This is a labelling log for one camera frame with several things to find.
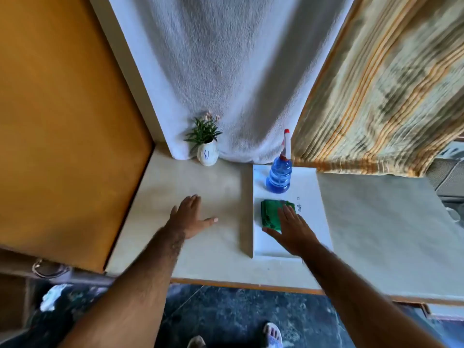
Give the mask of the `blue spray bottle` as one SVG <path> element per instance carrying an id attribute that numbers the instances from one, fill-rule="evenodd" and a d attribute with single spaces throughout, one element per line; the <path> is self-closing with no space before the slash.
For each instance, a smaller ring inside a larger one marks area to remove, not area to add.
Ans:
<path id="1" fill-rule="evenodd" d="M 266 178 L 267 189 L 275 194 L 285 193 L 290 187 L 291 173 L 291 134 L 290 130 L 286 128 L 284 130 L 282 151 L 272 163 L 269 175 Z"/>

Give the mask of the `person's right hand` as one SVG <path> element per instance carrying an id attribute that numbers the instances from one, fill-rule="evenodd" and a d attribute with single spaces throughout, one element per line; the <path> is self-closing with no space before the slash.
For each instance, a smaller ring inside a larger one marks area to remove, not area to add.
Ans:
<path id="1" fill-rule="evenodd" d="M 282 227 L 282 247 L 293 256 L 306 259 L 309 253 L 322 245 L 305 220 L 296 212 L 283 205 L 278 210 Z"/>

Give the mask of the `white square board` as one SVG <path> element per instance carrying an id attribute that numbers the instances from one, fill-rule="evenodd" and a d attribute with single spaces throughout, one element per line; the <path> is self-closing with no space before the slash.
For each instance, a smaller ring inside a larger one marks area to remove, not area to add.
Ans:
<path id="1" fill-rule="evenodd" d="M 294 209 L 312 231 L 319 242 L 333 251 L 333 243 L 322 202 L 322 196 L 315 168 L 294 167 L 291 174 L 291 184 L 288 191 L 275 194 L 266 187 L 266 178 L 271 166 L 253 165 L 253 259 L 296 260 L 274 238 L 262 231 L 264 200 L 285 200 L 294 205 Z"/>

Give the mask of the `striped beige curtain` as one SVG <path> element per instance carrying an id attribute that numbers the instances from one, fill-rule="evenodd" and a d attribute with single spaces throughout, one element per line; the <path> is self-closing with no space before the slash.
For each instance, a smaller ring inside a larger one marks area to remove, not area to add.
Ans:
<path id="1" fill-rule="evenodd" d="M 355 0 L 291 140 L 293 164 L 423 177 L 464 132 L 464 0 Z"/>

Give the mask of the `person's left hand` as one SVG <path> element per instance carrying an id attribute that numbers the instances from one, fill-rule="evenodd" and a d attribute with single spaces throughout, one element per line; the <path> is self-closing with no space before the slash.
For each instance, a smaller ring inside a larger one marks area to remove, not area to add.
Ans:
<path id="1" fill-rule="evenodd" d="M 182 200 L 179 207 L 174 206 L 171 210 L 169 220 L 163 227 L 183 240 L 188 240 L 202 232 L 202 221 L 200 219 L 202 199 L 194 194 Z"/>

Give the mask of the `white ceramic vase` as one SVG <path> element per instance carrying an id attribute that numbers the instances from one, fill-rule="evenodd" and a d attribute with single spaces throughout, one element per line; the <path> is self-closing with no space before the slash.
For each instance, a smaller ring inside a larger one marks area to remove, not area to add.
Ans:
<path id="1" fill-rule="evenodd" d="M 198 162 L 205 167 L 216 164 L 219 157 L 217 141 L 213 139 L 208 143 L 200 144 L 197 148 L 196 157 Z"/>

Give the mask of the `small green flowering plant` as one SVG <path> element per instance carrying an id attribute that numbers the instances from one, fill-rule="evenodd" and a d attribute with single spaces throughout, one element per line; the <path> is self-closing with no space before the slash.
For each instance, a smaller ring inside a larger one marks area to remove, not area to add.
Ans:
<path id="1" fill-rule="evenodd" d="M 193 127 L 191 131 L 185 134 L 184 141 L 193 143 L 194 146 L 217 141 L 217 138 L 223 134 L 218 128 L 220 118 L 219 115 L 213 115 L 209 111 L 201 116 L 194 117 Z"/>

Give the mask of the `person's right foot in sandal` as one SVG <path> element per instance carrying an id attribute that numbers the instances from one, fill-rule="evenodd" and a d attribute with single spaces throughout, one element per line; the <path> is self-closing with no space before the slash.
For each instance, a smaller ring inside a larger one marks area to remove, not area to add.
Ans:
<path id="1" fill-rule="evenodd" d="M 283 348 L 281 332 L 272 322 L 265 323 L 263 327 L 261 348 Z"/>

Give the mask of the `green cleaning cloth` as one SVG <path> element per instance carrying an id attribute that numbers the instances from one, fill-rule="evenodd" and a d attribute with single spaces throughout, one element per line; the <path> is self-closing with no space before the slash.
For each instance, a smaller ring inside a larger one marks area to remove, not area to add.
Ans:
<path id="1" fill-rule="evenodd" d="M 295 205 L 287 200 L 282 199 L 264 199 L 261 201 L 261 228 L 273 229 L 277 233 L 282 233 L 281 221 L 278 214 L 278 210 L 283 205 L 287 205 L 288 208 L 295 210 Z"/>

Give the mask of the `white towel curtain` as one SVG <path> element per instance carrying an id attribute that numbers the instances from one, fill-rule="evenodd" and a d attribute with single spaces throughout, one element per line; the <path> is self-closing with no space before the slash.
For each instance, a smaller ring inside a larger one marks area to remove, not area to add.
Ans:
<path id="1" fill-rule="evenodd" d="M 294 131 L 354 0 L 109 0 L 174 159 L 194 117 L 219 156 L 266 164 Z"/>

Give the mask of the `person's right forearm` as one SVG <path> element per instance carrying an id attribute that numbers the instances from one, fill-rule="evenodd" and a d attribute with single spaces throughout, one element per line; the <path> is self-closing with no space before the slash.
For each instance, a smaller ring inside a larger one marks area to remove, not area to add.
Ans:
<path id="1" fill-rule="evenodd" d="M 446 348 L 320 243 L 297 244 L 357 348 Z"/>

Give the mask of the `person's left forearm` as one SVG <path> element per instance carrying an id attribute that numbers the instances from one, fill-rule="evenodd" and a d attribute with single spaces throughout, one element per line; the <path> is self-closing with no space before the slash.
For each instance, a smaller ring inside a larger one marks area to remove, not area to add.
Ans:
<path id="1" fill-rule="evenodd" d="M 58 348 L 154 348 L 185 238 L 184 228 L 160 229 Z"/>

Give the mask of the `crumpled white rag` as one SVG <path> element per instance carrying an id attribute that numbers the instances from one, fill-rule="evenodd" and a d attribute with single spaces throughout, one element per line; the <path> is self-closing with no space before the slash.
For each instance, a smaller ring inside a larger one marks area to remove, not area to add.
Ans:
<path id="1" fill-rule="evenodd" d="M 70 284 L 57 284 L 52 286 L 48 292 L 43 295 L 39 306 L 40 312 L 52 312 L 55 310 L 56 302 L 61 297 L 63 291 L 71 287 Z"/>

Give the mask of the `orange wooden door panel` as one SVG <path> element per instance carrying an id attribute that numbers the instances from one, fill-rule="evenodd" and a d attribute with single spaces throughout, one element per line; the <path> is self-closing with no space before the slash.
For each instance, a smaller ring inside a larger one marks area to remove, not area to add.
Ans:
<path id="1" fill-rule="evenodd" d="M 89 0 L 0 0 L 0 246 L 102 273 L 152 148 Z"/>

